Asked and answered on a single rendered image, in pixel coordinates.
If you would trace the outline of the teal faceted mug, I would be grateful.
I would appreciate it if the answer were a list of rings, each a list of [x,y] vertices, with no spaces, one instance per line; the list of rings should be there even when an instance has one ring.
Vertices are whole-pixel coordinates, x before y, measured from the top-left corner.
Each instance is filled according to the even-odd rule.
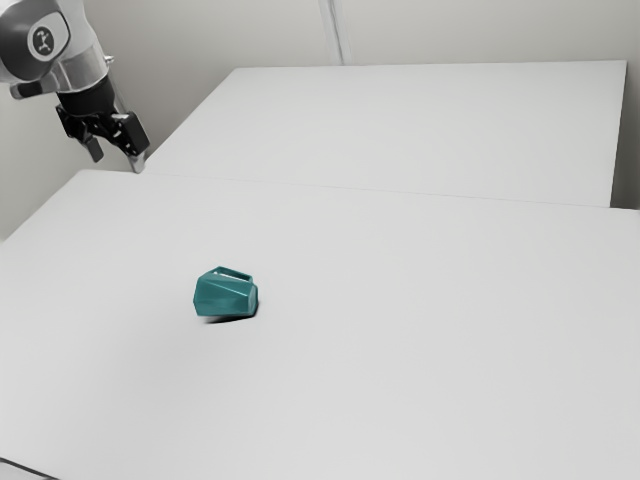
[[[251,317],[258,303],[258,286],[248,274],[218,266],[196,281],[193,304],[198,316]]]

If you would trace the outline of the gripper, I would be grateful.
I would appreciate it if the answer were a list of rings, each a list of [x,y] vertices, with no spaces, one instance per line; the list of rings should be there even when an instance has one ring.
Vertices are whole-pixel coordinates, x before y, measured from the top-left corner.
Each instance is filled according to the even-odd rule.
[[[94,86],[73,93],[58,93],[56,111],[66,135],[84,144],[93,162],[104,158],[96,137],[106,139],[127,156],[131,169],[140,174],[145,168],[150,141],[134,112],[118,113],[115,91],[109,77]]]

